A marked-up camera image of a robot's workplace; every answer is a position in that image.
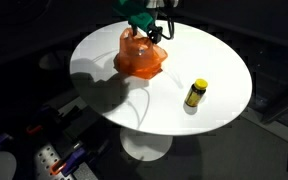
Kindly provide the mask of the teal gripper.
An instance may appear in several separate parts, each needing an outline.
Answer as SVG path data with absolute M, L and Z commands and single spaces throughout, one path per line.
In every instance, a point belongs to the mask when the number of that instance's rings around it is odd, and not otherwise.
M 138 28 L 148 32 L 149 39 L 158 44 L 162 38 L 162 27 L 154 26 L 154 19 L 146 8 L 133 0 L 116 0 L 112 5 L 113 10 L 123 18 L 132 28 L 132 35 L 136 36 Z

